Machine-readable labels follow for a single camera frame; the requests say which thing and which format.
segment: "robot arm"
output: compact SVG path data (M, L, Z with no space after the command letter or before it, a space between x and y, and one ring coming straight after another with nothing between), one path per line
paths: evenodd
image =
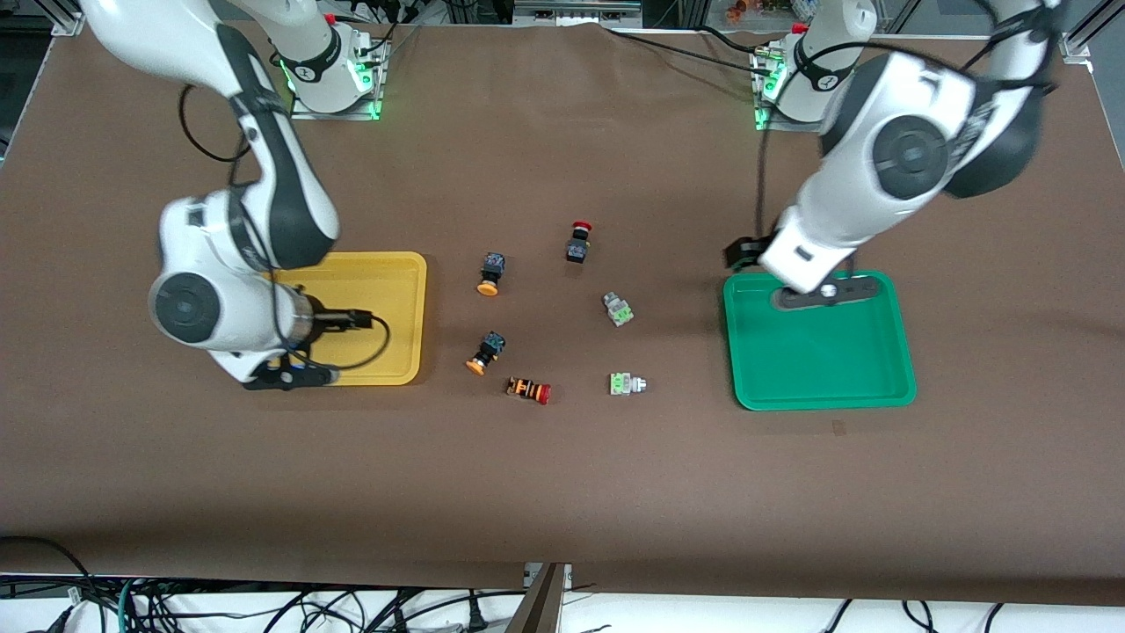
M262 177L164 208L162 270L148 302L169 337L208 351L240 382L270 382L269 361L284 364L290 350L307 351L331 329L325 315L340 314L262 274L320 262L340 229L287 110L253 47L219 22L207 0L83 0L82 7L94 35L122 61L207 85L230 102ZM354 327L370 327L370 313L367 318ZM303 372L296 385L287 373L287 386L335 379L326 368Z
M294 92L310 110L344 110L374 89L370 35L330 25L316 0L231 1L269 35Z
M1035 151L1060 0L997 0L989 71L973 79L903 53L861 65L829 105L824 160L758 263L799 292L943 190L983 193Z

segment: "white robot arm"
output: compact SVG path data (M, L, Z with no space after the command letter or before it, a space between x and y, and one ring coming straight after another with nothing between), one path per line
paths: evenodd
M316 0L231 0L250 13L280 55L294 92L310 110L338 112L374 89L371 38L328 24Z
M162 271L148 302L169 337L208 351L250 389L327 385L330 367L287 365L325 332L371 327L371 314L325 309L263 272L313 265L332 247L335 208L313 172L261 60L207 0L83 0L98 39L125 63L207 85L227 99L261 178L170 202ZM269 362L281 359L281 368Z
M810 292L856 247L943 190L970 197L1015 179L1038 141L1060 3L992 2L994 48L979 78L903 53L856 69L821 125L820 170L783 210L775 233L736 242L728 263L759 263Z

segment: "table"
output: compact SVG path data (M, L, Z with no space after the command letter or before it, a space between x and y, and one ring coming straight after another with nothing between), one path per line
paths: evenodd
M0 528L98 573L483 587L566 560L606 591L1123 604L1125 179L1086 69L1056 78L1019 180L860 253L897 283L916 403L756 414L720 316L721 248L753 229L738 71L596 26L423 28L381 121L297 124L338 250L426 256L422 373L248 394L145 306L160 209L224 165L180 134L178 85L89 30L58 39L0 171ZM234 146L219 99L188 109L201 142ZM816 146L771 143L772 212ZM495 298L475 290L489 250L508 263ZM620 331L609 290L637 314ZM462 363L493 329L508 346L479 379ZM626 371L649 391L609 397ZM506 397L508 376L555 403Z

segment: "yellow tray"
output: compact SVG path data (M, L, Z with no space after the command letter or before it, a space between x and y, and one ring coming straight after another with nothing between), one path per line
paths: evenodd
M416 252L330 252L299 270L279 270L278 280L303 284L325 307L370 309L390 326L390 345L370 365L340 374L336 387L402 386L422 361L425 259ZM348 365L382 344L382 328L326 334L313 344L313 361Z

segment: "green tray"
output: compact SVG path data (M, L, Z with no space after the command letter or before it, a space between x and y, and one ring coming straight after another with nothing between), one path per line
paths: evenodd
M783 310L766 272L727 279L723 302L738 401L755 412L903 407L915 399L910 350L891 280L878 296Z

